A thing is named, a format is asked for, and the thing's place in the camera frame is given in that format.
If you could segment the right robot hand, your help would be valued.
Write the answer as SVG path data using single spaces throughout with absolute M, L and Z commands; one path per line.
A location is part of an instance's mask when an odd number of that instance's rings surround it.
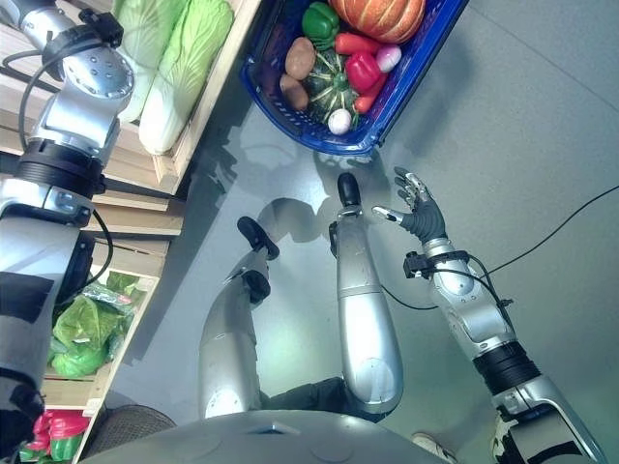
M 426 184 L 413 172 L 396 166 L 395 184 L 399 187 L 398 196 L 409 207 L 404 213 L 392 208 L 376 205 L 371 208 L 379 218 L 397 224 L 422 245 L 437 239 L 447 239 L 445 219 Z

